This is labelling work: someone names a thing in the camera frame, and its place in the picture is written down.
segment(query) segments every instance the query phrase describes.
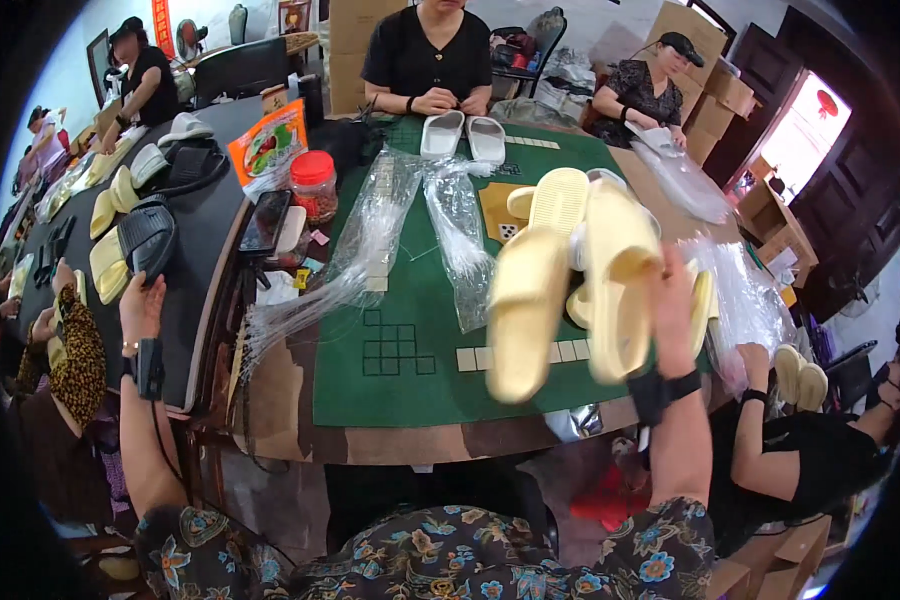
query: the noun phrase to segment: window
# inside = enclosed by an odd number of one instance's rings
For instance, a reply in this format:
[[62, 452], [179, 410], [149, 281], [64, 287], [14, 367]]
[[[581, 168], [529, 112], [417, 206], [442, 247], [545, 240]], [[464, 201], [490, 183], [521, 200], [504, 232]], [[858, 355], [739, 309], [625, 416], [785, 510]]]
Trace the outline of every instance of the window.
[[720, 53], [726, 56], [727, 53], [731, 51], [733, 41], [737, 37], [737, 31], [731, 27], [731, 24], [725, 21], [724, 18], [720, 17], [720, 15], [717, 14], [716, 10], [708, 6], [707, 3], [701, 2], [701, 0], [676, 1], [687, 7], [688, 9], [693, 9], [697, 13], [703, 15], [703, 18], [709, 21], [711, 25], [726, 34], [726, 44], [723, 46], [723, 51]]

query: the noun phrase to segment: floral blouse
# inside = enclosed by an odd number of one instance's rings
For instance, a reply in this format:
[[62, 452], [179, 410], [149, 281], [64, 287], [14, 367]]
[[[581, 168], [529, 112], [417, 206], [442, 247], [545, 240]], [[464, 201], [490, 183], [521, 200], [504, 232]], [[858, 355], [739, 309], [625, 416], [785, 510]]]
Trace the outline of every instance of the floral blouse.
[[161, 599], [663, 600], [706, 597], [712, 539], [704, 506], [674, 498], [610, 533], [592, 568], [561, 566], [527, 521], [469, 506], [391, 516], [292, 570], [225, 516], [193, 507], [149, 511], [135, 546]]

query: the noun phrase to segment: leopard print sleeve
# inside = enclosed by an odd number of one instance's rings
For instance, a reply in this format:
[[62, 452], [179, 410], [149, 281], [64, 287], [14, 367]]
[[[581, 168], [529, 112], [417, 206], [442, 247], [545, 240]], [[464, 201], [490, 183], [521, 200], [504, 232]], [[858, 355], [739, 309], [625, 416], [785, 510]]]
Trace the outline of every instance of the leopard print sleeve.
[[93, 314], [77, 298], [72, 284], [60, 290], [67, 358], [49, 374], [49, 389], [70, 411], [76, 424], [93, 421], [107, 392], [107, 357]]
[[24, 355], [20, 360], [20, 367], [17, 368], [16, 391], [28, 395], [36, 392], [40, 376], [46, 372], [46, 368], [41, 364], [41, 358], [47, 351], [47, 344], [34, 343], [35, 324], [36, 321], [31, 322], [26, 329], [26, 348], [24, 348]]

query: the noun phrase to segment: snack bag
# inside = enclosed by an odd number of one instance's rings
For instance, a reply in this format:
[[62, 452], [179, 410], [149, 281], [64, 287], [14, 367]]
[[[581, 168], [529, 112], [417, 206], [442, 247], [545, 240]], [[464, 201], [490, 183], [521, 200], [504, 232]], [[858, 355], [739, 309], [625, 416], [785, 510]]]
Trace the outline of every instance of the snack bag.
[[307, 152], [303, 99], [267, 114], [226, 146], [247, 198], [290, 189], [290, 163]]

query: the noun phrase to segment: black cap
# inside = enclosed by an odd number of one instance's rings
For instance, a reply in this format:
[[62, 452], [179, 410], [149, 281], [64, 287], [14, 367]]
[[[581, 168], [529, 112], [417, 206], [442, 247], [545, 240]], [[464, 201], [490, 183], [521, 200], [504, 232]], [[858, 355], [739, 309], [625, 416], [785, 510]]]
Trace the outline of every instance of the black cap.
[[112, 46], [120, 40], [120, 38], [125, 38], [129, 34], [136, 36], [137, 32], [143, 28], [144, 22], [141, 21], [139, 17], [132, 16], [131, 18], [126, 19], [120, 24], [120, 27], [118, 27], [117, 30], [110, 33], [110, 45]]
[[676, 54], [681, 55], [694, 66], [704, 66], [704, 57], [697, 54], [697, 51], [693, 47], [693, 42], [683, 33], [667, 31], [660, 35], [660, 43], [664, 46], [670, 46], [676, 51]]

